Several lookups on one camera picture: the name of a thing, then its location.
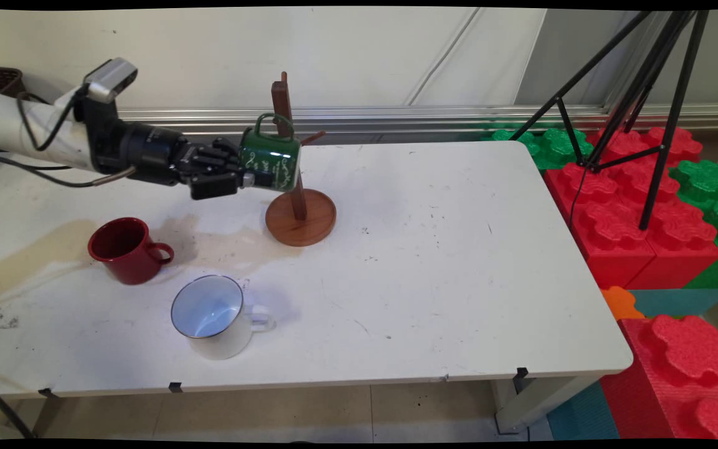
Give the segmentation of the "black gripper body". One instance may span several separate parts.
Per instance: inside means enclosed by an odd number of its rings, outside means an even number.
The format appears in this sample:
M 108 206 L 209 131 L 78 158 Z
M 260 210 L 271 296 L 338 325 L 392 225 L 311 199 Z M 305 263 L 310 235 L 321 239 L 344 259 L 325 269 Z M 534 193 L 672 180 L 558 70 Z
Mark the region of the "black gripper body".
M 179 184 L 182 179 L 176 163 L 190 144 L 182 133 L 168 128 L 128 124 L 119 146 L 128 168 L 134 168 L 127 178 L 162 186 Z

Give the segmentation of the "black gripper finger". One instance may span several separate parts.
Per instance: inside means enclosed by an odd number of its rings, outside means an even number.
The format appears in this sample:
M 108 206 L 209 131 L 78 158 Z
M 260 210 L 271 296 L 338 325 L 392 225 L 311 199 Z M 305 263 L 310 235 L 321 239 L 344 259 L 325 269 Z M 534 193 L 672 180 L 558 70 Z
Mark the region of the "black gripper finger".
M 191 144 L 188 166 L 194 170 L 242 170 L 241 148 L 222 137 L 211 144 Z
M 256 174 L 245 170 L 227 170 L 224 173 L 198 173 L 189 179 L 190 197 L 203 201 L 216 197 L 236 195 L 242 188 L 252 187 Z

